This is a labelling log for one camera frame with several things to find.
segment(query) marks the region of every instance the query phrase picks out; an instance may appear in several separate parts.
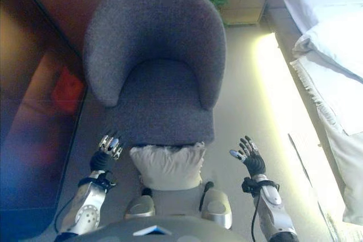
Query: fringe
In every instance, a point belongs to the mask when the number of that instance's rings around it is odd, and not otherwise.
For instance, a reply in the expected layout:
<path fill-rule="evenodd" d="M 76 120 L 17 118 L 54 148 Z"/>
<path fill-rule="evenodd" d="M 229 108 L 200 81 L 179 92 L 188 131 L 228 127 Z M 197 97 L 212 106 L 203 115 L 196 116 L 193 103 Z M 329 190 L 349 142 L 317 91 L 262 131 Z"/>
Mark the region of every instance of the fringe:
<path fill-rule="evenodd" d="M 321 114 L 324 115 L 325 119 L 329 122 L 331 126 L 333 126 L 336 130 L 341 131 L 340 124 L 336 122 L 336 115 L 334 111 L 328 106 L 328 104 L 321 97 L 319 91 L 315 88 L 313 81 L 309 77 L 308 72 L 301 64 L 300 59 L 292 61 L 290 64 L 297 72 L 297 75 L 302 82 L 302 85 L 311 96 L 311 99 L 315 103 L 316 108 L 319 109 Z"/>

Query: white pillow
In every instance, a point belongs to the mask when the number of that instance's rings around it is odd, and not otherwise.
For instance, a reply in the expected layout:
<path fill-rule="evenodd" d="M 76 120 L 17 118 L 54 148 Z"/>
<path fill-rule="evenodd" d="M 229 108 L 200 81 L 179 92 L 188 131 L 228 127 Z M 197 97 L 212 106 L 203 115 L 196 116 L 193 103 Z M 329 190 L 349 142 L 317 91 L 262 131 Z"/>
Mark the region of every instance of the white pillow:
<path fill-rule="evenodd" d="M 363 80 L 362 58 L 363 9 L 323 21 L 296 42 L 296 57 L 310 50 L 323 59 Z"/>
<path fill-rule="evenodd" d="M 200 168 L 205 150 L 204 143 L 182 148 L 145 146 L 133 147 L 130 156 L 146 187 L 186 190 L 202 182 Z"/>

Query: white cushion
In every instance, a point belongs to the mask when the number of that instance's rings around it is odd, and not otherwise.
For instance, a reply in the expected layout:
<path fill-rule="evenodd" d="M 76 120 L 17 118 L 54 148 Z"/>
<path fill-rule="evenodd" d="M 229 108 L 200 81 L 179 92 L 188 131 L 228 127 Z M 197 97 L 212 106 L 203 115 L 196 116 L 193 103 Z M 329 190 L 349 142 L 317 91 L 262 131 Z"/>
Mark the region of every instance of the white cushion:
<path fill-rule="evenodd" d="M 182 148 L 145 146 L 130 150 L 143 184 L 156 190 L 186 190 L 199 186 L 204 153 L 204 143 Z"/>

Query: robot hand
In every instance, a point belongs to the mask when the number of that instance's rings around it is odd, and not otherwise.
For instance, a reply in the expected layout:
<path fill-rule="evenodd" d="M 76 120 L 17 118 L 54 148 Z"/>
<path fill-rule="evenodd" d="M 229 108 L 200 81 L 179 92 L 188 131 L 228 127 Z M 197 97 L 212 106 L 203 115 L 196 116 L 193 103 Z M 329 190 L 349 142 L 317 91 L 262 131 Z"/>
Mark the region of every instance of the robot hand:
<path fill-rule="evenodd" d="M 70 211 L 63 219 L 61 234 L 57 236 L 56 242 L 97 229 L 106 194 L 116 186 L 108 174 L 111 173 L 113 162 L 119 159 L 122 150 L 123 144 L 114 135 L 106 134 L 101 139 L 98 151 L 90 161 L 91 174 L 78 183 L 78 191 L 73 198 Z"/>
<path fill-rule="evenodd" d="M 240 160 L 248 169 L 251 178 L 244 178 L 242 189 L 251 193 L 254 198 L 256 212 L 259 214 L 260 227 L 267 241 L 298 241 L 292 220 L 285 211 L 282 199 L 278 193 L 280 186 L 268 180 L 265 162 L 262 159 L 257 145 L 248 136 L 241 138 L 238 152 L 230 150 L 230 154 Z M 254 238 L 254 219 L 251 234 Z"/>

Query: robotic arm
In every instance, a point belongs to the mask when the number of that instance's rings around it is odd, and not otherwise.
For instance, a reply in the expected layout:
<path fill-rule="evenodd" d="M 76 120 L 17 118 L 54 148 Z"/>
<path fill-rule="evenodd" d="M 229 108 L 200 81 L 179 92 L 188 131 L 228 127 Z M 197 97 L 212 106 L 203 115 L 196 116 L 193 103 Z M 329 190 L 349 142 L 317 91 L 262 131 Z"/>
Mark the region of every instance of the robotic arm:
<path fill-rule="evenodd" d="M 113 161 L 119 159 L 122 150 L 118 138 L 105 135 L 101 139 L 98 151 L 91 158 L 91 174 L 78 183 L 78 191 L 70 211 L 63 219 L 61 234 L 57 236 L 56 242 L 97 229 L 106 194 L 116 186 L 107 176 Z"/>
<path fill-rule="evenodd" d="M 256 144 L 246 136 L 246 139 L 240 139 L 239 146 L 242 150 L 238 152 L 230 150 L 230 154 L 247 167 L 251 176 L 244 178 L 242 189 L 246 193 L 251 193 L 254 198 L 260 227 L 267 241 L 298 241 L 292 220 L 285 211 L 278 193 L 279 185 L 267 179 L 265 163 Z M 251 233 L 255 241 L 253 224 Z"/>
<path fill-rule="evenodd" d="M 246 165 L 251 178 L 246 177 L 242 184 L 244 192 L 251 193 L 254 198 L 256 213 L 259 214 L 260 226 L 267 241 L 294 242 L 298 241 L 290 216 L 286 213 L 281 197 L 278 193 L 278 185 L 268 180 L 265 174 L 265 164 L 253 141 L 246 137 L 240 140 L 242 150 L 231 150 L 233 157 Z M 83 178 L 78 184 L 78 191 L 73 199 L 72 206 L 62 222 L 61 234 L 56 242 L 60 241 L 103 241 L 108 237 L 118 237 L 118 241 L 245 241 L 236 233 L 227 230 L 231 221 L 219 222 L 215 214 L 202 216 L 208 220 L 191 216 L 154 216 L 153 213 L 140 213 L 140 207 L 146 207 L 145 201 L 131 205 L 137 209 L 126 214 L 125 220 L 98 228 L 100 222 L 100 209 L 107 192 L 116 183 L 111 182 L 107 175 L 110 173 L 111 164 L 118 160 L 122 152 L 122 144 L 118 138 L 105 135 L 99 143 L 99 149 L 91 159 L 91 174 Z M 220 213 L 220 205 L 216 201 L 223 202 L 220 195 L 210 201 L 208 211 L 217 209 Z"/>

